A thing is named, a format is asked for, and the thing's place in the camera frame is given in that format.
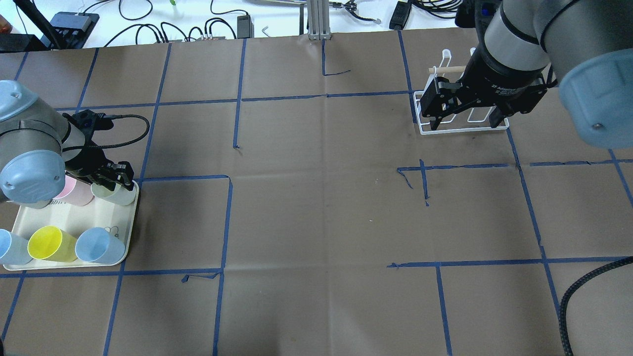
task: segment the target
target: yellow cup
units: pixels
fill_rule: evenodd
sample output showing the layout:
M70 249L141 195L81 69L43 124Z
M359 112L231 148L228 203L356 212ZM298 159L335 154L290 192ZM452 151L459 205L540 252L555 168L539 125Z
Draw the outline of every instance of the yellow cup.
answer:
M55 226L44 226L35 231L28 241L28 254L37 260L72 262L77 259L77 239Z

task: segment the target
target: orange object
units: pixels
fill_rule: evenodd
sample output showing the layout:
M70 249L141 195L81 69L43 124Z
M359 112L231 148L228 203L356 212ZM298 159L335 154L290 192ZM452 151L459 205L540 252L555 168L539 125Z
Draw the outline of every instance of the orange object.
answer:
M0 15L0 34L10 34L13 30L10 22L7 21L2 15Z

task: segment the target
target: white wire rack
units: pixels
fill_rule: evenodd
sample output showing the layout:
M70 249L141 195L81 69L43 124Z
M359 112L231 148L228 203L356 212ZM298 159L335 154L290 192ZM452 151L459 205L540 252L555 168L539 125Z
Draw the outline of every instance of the white wire rack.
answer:
M474 51L475 51L475 48L471 48L470 55L472 55ZM437 77L438 72L449 72L446 70L446 68L449 68L452 59L453 59L453 55L451 54L451 51L448 49L443 49L442 60L440 61L438 66L433 66L433 73L429 75L429 79L427 80L427 83L424 86L425 88L429 87L429 83L431 83ZM461 125L465 127L459 127L460 125L459 120L455 121L455 118L459 114L454 114L453 117L450 118L450 120L442 121L440 123L440 126L437 128L437 130L431 130L430 119L422 117L420 114L422 111L422 108L420 106L420 99L422 98L422 94L424 94L424 91L414 92L413 99L415 100L415 116L417 119L417 124L418 124L418 127L420 128L420 134L423 136L451 134L455 132L499 131L499 130L506 130L507 128L510 127L510 122L508 121L507 118L503 119L503 125L499 125L495 128L492 128L489 126L476 126L476 127L472 126L473 124L479 124L488 120L488 116L494 109L494 106L493 106L487 111L487 113L484 115L483 118L473 118L473 113L475 112L475 108L470 109L468 118L461 123ZM451 128L446 127L448 124L452 124L453 122L454 122L454 125L451 125Z

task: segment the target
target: light blue joint cap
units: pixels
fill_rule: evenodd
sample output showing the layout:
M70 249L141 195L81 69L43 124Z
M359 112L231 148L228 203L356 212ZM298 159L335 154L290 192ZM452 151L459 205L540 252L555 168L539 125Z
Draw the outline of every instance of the light blue joint cap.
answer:
M50 200L64 189L64 160L47 149L22 153L0 172L0 186L7 198L18 203Z
M587 60L560 83L578 135L601 148L633 146L633 48Z
M15 80L0 80L0 122L23 112L38 95Z

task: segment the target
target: black pole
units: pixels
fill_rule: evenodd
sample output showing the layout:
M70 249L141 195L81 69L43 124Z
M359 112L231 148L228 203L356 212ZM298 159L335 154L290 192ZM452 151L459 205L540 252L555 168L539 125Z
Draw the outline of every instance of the black pole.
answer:
M22 10L22 12L24 12L24 15L26 15L35 24L35 26L42 31L44 36L51 41L55 49L66 49L66 47L68 47L64 38L55 31L51 23L46 20L46 17L39 12L33 3L29 0L13 0L13 2Z

